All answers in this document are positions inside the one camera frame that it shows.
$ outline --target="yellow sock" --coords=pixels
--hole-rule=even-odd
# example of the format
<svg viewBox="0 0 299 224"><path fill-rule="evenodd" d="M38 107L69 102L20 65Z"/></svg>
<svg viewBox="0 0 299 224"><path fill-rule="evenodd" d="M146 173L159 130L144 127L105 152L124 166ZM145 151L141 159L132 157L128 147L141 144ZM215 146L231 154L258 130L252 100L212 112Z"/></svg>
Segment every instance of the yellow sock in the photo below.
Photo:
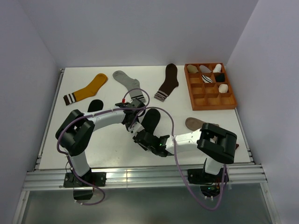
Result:
<svg viewBox="0 0 299 224"><path fill-rule="evenodd" d="M100 73L97 74L96 77L88 84L85 88L75 91L71 94L67 94L64 96L64 101L66 105L78 102L88 97L93 97L97 94L99 89L105 82L107 82L108 78L105 74Z"/></svg>

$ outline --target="table top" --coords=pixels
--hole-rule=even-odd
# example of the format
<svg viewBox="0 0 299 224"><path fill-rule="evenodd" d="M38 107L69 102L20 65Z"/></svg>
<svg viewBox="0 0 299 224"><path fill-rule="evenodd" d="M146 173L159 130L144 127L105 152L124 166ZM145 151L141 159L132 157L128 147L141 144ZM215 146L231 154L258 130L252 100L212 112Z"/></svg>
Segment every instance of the table top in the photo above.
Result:
<svg viewBox="0 0 299 224"><path fill-rule="evenodd" d="M103 110L121 102L127 89L114 80L112 74L117 70L122 70L131 78L139 80L140 87L150 96L150 106L161 107L171 114L175 123L175 135L191 132L185 126L185 120L188 117L219 124L220 127L234 132L238 137L237 143L240 146L235 152L235 163L250 162L235 110L193 111L184 66L177 67L179 87L174 89L164 102L154 99L154 95L165 79L165 66L66 68L45 138L39 169L65 168L67 159L56 150L55 133L72 110L79 109L81 112L87 112L90 102L94 99L103 101ZM84 88L99 73L104 73L108 77L108 81L94 97L86 98L68 106L65 105L64 95ZM160 113L161 119L154 132L158 137L171 133L170 119L164 112L161 111ZM95 131L85 153L92 168L175 165L173 156L162 158L152 152L144 151L138 144L133 142L131 133L127 132L122 124L110 125ZM178 161L181 165L203 164L205 159L205 154L200 150L178 154Z"/></svg>

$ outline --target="white wall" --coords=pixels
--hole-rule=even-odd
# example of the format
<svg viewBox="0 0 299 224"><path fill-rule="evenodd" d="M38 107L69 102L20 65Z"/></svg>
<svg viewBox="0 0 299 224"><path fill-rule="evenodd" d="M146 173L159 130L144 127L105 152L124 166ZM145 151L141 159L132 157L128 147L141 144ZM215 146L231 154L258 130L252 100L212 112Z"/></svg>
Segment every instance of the white wall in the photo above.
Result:
<svg viewBox="0 0 299 224"><path fill-rule="evenodd" d="M299 1L259 0L227 63L283 223L299 220Z"/></svg>
<svg viewBox="0 0 299 224"><path fill-rule="evenodd" d="M257 0L19 0L61 67L231 55Z"/></svg>
<svg viewBox="0 0 299 224"><path fill-rule="evenodd" d="M11 223L50 112L58 69L16 0L0 7L0 222Z"/></svg>

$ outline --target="striped sock cuff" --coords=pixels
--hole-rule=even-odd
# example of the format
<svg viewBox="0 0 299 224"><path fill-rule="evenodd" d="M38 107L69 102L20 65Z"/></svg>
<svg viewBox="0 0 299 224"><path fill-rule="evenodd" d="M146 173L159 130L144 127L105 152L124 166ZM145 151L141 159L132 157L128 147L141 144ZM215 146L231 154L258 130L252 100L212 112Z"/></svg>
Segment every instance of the striped sock cuff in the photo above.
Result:
<svg viewBox="0 0 299 224"><path fill-rule="evenodd" d="M156 92L156 94L154 96L155 99L160 100L162 102L164 102L167 97L168 97L168 95L165 92L161 91L161 90Z"/></svg>
<svg viewBox="0 0 299 224"><path fill-rule="evenodd" d="M139 99L141 102L144 102L144 103L146 101L142 94L138 95L138 96L131 97L131 100L134 100L134 99Z"/></svg>
<svg viewBox="0 0 299 224"><path fill-rule="evenodd" d="M77 101L77 100L76 100L76 97L75 97L75 94L74 94L74 93L64 95L64 102L65 102L65 105L73 104L73 103L75 103L76 101Z"/></svg>
<svg viewBox="0 0 299 224"><path fill-rule="evenodd" d="M202 77L202 80L205 83L212 83L213 82L208 76L201 75L201 77Z"/></svg>

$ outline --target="wooden organizer box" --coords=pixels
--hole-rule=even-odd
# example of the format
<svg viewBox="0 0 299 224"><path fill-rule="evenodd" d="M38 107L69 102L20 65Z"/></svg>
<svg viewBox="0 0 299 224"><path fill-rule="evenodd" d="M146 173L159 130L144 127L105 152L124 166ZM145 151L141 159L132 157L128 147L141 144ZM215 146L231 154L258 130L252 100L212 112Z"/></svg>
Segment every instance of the wooden organizer box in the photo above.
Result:
<svg viewBox="0 0 299 224"><path fill-rule="evenodd" d="M201 73L199 67L204 65L213 71L216 64L221 64L221 73L225 75L225 81L218 83L215 77L221 73ZM235 99L232 87L228 80L228 76L222 63L205 63L205 64L191 64L197 67L199 73L189 73L185 64L185 75L191 100L192 109L194 111L203 110L227 110L235 109L237 107L237 101ZM213 83L204 83L201 75L210 77ZM221 84L228 85L227 93L219 93L218 88Z"/></svg>

